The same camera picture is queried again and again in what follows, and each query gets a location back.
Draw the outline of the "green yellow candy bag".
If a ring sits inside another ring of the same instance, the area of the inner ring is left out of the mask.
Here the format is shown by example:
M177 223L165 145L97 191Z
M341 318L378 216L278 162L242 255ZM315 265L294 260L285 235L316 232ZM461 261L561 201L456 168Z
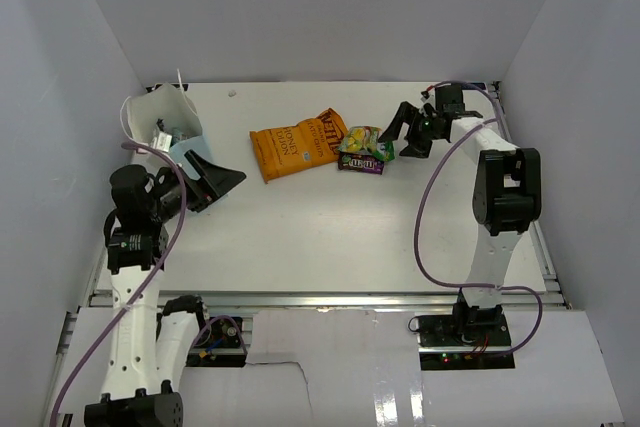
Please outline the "green yellow candy bag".
M394 146L391 141L381 140L383 131L378 127L356 126L349 129L342 139L338 151L347 154L370 155L382 162L395 159Z

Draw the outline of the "brown purple M&M's packet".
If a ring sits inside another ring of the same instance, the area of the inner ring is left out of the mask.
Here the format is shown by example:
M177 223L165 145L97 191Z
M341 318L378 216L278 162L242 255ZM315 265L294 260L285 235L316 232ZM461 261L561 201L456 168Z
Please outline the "brown purple M&M's packet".
M374 156L358 153L339 153L338 169L359 173L381 175L385 163Z

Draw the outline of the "light blue paper bag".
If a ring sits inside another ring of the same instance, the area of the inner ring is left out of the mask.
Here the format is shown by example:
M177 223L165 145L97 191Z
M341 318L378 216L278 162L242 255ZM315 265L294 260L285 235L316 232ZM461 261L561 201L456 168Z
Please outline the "light blue paper bag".
M184 132L188 139L171 147L168 155L176 164L186 165L185 153L194 150L208 162L213 162L209 142L203 131L194 103L183 86L158 84L144 95L128 97L120 109L120 122L125 136L147 145L152 141L155 123L163 119L165 127Z

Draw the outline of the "orange Kettle chips bag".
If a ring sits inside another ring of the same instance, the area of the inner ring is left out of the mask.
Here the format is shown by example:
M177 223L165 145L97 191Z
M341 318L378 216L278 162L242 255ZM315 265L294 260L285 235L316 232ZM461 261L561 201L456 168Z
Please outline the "orange Kettle chips bag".
M333 109L286 127L251 131L249 138L265 183L338 160L349 129Z

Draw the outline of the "teal snack bag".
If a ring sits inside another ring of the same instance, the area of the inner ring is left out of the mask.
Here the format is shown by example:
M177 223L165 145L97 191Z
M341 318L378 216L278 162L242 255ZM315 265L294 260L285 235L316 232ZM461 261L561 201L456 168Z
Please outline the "teal snack bag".
M154 132L157 131L157 130L167 132L167 133L169 133L169 134L171 134L173 136L171 147L176 145L176 144L178 144L178 143L180 143L180 142L186 141L188 139L188 136L184 132L182 132L180 129L175 128L175 127L171 128L171 129L166 128L163 119L158 119L156 121Z

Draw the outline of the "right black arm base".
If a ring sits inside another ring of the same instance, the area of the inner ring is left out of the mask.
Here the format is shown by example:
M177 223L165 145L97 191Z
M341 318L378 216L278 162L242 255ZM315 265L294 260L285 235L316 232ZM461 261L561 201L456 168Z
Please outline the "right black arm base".
M516 367L512 353L499 356L512 345L506 318L495 326L471 327L460 333L453 315L412 317L407 328L418 342L423 372L512 370Z

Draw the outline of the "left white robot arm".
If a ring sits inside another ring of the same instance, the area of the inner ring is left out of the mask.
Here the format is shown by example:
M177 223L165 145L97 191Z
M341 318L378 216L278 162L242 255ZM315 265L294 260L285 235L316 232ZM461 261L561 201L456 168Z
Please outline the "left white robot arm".
M165 225L207 209L246 178L193 150L184 159L194 178L173 161L156 174L129 164L110 176L114 209L104 231L114 325L100 399L84 409L87 426L184 422L180 380L191 347L209 339L212 324L197 295L158 303L164 263L177 239Z

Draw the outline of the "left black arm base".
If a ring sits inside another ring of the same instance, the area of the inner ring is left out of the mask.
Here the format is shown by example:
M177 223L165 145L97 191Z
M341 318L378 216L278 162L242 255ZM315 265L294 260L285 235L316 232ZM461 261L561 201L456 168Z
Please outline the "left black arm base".
M244 321L241 317L233 320L215 320L197 340L187 356L186 366L192 368L242 368L246 354L241 346Z

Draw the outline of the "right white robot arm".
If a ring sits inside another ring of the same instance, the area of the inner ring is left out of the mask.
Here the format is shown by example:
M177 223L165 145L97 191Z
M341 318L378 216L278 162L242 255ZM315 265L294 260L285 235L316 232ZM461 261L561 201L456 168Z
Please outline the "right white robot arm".
M451 331L461 344L477 344L499 328L503 318L501 295L510 291L505 279L513 252L542 210L541 157L534 148L518 147L493 127L496 118L469 110L464 101L468 83L444 81L423 91L424 104L402 102L382 142L403 137L403 157L426 159L437 140L450 143L434 172L459 150L474 162L476 175L472 213L477 223L476 247L467 280L451 283L458 298Z

